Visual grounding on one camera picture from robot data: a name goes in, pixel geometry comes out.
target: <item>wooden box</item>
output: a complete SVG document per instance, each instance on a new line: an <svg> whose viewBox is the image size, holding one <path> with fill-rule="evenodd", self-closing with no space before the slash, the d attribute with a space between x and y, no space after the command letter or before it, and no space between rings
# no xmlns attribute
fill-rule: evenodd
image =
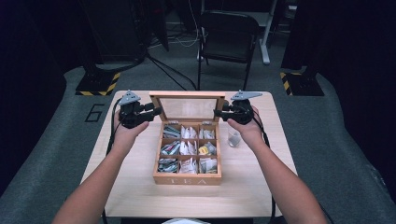
<svg viewBox="0 0 396 224"><path fill-rule="evenodd" d="M219 117L213 110L222 109L225 92L151 91L149 95L156 107L163 108L153 171L155 183L220 185Z"/></svg>

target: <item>chair leg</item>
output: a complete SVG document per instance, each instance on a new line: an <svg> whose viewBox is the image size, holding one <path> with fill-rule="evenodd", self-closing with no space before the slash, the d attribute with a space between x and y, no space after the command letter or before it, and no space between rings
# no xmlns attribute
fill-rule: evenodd
<svg viewBox="0 0 396 224"><path fill-rule="evenodd" d="M273 31L271 32L271 35L268 36L268 40L267 40L267 48L268 48L268 49L271 48L271 46L272 46L272 43L273 43L273 40L274 40L274 38L275 38L276 29L277 29L277 26L278 26L278 25L279 25L278 23L275 24L274 29L273 29Z"/></svg>
<svg viewBox="0 0 396 224"><path fill-rule="evenodd" d="M245 91L246 90L246 88L247 88L247 84L248 84L248 73L249 73L249 71L250 71L250 65L251 65L251 62L248 62L247 63L247 74L245 75L245 81L244 81L244 88L242 89L242 91Z"/></svg>

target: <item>dark background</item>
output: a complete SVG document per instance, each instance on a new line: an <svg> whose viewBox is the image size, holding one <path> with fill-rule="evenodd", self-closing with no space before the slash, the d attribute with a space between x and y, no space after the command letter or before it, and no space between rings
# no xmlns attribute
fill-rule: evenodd
<svg viewBox="0 0 396 224"><path fill-rule="evenodd" d="M347 130L379 170L395 201L394 8L392 1L300 1L282 67L300 69L315 55L323 58L318 72L334 85ZM3 193L61 102L64 73L81 66L78 53L88 52L93 62L102 63L104 51L117 55L120 46L104 50L98 45L95 32L103 27L99 22L92 30L76 0L8 0L0 10ZM120 26L113 29L126 32L118 35L126 39L120 40L122 46L138 49L134 29L122 28L122 22L113 23ZM328 35L331 41L322 41Z"/></svg>

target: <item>person's right hand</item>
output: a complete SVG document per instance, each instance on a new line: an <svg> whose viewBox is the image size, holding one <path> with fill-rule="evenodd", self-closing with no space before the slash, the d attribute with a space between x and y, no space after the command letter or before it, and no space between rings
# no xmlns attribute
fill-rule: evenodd
<svg viewBox="0 0 396 224"><path fill-rule="evenodd" d="M255 119L257 121L260 121L259 110L255 106L252 106L252 108L255 112L254 113ZM241 133L242 138L250 148L252 148L253 144L255 143L263 142L262 130L254 120L252 120L251 122L245 125L239 124L233 119L227 119L227 122L231 127L235 128L238 132Z"/></svg>

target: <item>black cable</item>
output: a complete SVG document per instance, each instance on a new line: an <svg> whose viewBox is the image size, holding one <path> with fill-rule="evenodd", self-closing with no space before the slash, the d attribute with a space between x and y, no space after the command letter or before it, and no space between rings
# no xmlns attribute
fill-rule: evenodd
<svg viewBox="0 0 396 224"><path fill-rule="evenodd" d="M149 55L148 53L147 53L147 57L148 57L152 62L154 62L159 68L161 68L161 67L160 67L158 64L160 64L160 65L164 66L165 68L167 68L167 69L169 69L169 70L175 72L178 76L185 78L186 80L188 80L188 81L190 82L190 84L194 87L194 89L197 90L197 87L195 86L195 83L194 83L191 79L189 79L188 77L186 77L186 76L184 76L183 74L181 74L181 73L180 73L179 71L177 71L175 68L172 68L172 67L166 65L165 63L160 62L159 60L153 58L153 57L152 57L151 55ZM176 82L176 84L177 84L178 86L180 86L183 90L186 91L186 89L183 88L178 82Z"/></svg>
<svg viewBox="0 0 396 224"><path fill-rule="evenodd" d="M330 223L334 224L334 221L332 220L332 217L330 217L329 213L327 213L326 209L324 209L324 207L321 205L321 203L319 204L321 210L323 211L323 213L326 215L326 217L329 219Z"/></svg>
<svg viewBox="0 0 396 224"><path fill-rule="evenodd" d="M105 209L103 209L103 212L102 212L102 221L104 224L107 224L107 216L106 216Z"/></svg>
<svg viewBox="0 0 396 224"><path fill-rule="evenodd" d="M259 118L259 120L257 120L256 118L254 118L253 116L253 120L257 123L257 125L259 126L260 130L262 131L262 138L264 139L265 145L267 145L269 148L270 147L270 141L268 139L267 133L264 130L264 126L262 124L262 118L260 118L259 113L257 113L256 111L253 110L253 112L257 115L257 117ZM270 220L273 220L275 218L276 215L276 202L273 196L271 196L271 205L272 205L272 211L271 211L271 218Z"/></svg>
<svg viewBox="0 0 396 224"><path fill-rule="evenodd" d="M155 62L154 60L152 60L150 57L148 57L155 65L157 65L157 67L158 68L160 68L161 70L163 70L163 72L165 72L165 74L167 75L167 76L169 76L172 80L174 80L174 82L176 82L176 84L181 88L181 89L183 89L184 91L186 91L187 89L185 89L180 83L178 83L173 77L171 77L170 75L169 75L169 73L167 73L163 68L161 68L158 64L157 64L157 62Z"/></svg>
<svg viewBox="0 0 396 224"><path fill-rule="evenodd" d="M191 38L191 36L190 35L185 35L183 33L180 33L180 34L169 35L167 37L168 41L169 40L170 41L176 41L176 42L169 42L170 44L171 43L180 43L181 44L182 42L193 42L193 41L196 41L195 39L183 40L184 38ZM160 45L161 45L160 40L158 38L156 38L156 37L153 37L151 42L150 42L150 44L149 44L149 46L148 46L148 48L151 49L151 48L155 48L155 47L160 46Z"/></svg>
<svg viewBox="0 0 396 224"><path fill-rule="evenodd" d="M121 100L121 98L118 99L116 101L116 103L113 105L113 112L111 114L111 127L110 127L111 133L110 133L110 139L108 140L106 155L110 152L111 148L113 147L114 138L115 138L115 135L116 135L116 131L114 131L114 116L116 114L117 104L120 102L120 100Z"/></svg>

